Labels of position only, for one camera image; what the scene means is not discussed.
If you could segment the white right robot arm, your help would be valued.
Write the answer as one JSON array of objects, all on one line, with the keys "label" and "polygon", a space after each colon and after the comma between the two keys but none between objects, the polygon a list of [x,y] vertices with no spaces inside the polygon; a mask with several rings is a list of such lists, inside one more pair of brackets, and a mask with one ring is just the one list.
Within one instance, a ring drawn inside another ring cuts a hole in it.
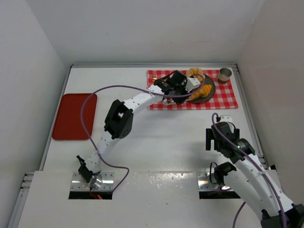
[{"label": "white right robot arm", "polygon": [[261,164],[254,148],[239,129],[219,122],[206,129],[206,150],[214,149],[228,159],[214,168],[210,179],[230,187],[256,214],[263,228],[300,228],[304,206],[295,204],[278,187]]}]

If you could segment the golden croissant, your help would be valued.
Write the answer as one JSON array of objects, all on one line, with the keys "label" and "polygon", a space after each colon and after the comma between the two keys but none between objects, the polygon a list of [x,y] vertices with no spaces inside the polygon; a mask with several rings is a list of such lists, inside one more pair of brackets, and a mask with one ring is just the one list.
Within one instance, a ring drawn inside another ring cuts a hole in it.
[{"label": "golden croissant", "polygon": [[209,95],[209,93],[212,90],[212,85],[204,85],[198,92],[195,94],[191,95],[188,99],[189,100],[194,100],[200,97],[206,97]]}]

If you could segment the metal serving tongs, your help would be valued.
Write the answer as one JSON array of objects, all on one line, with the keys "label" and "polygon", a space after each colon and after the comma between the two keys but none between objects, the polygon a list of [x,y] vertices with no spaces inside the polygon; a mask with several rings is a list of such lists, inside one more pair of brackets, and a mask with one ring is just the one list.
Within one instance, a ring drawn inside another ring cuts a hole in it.
[{"label": "metal serving tongs", "polygon": [[173,96],[168,96],[168,97],[164,97],[163,98],[163,100],[161,101],[161,103],[162,104],[164,104],[164,105],[174,105],[175,104],[175,102],[174,102],[174,95]]}]

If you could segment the round orange bun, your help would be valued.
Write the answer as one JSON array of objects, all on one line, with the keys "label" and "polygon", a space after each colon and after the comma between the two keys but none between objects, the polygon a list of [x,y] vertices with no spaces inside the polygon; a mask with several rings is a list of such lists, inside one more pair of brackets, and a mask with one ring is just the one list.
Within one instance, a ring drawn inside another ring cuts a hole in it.
[{"label": "round orange bun", "polygon": [[204,75],[204,72],[201,68],[190,68],[189,70],[186,71],[185,75],[186,77],[191,77],[194,74],[199,74],[199,75]]}]

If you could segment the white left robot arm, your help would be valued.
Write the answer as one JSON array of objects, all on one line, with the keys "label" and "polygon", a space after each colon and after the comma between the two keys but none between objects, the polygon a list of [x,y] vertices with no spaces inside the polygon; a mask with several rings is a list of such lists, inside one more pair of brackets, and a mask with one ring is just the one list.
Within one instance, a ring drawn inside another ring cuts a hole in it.
[{"label": "white left robot arm", "polygon": [[78,157],[80,167],[78,173],[85,181],[90,183],[96,174],[101,172],[101,162],[105,162],[104,155],[111,152],[115,145],[125,138],[132,130],[133,118],[143,109],[171,99],[180,105],[189,97],[193,85],[180,71],[175,70],[168,75],[155,80],[147,89],[140,89],[140,93],[130,99],[114,100],[104,121],[104,132],[99,143],[91,141],[95,152],[86,160]]}]

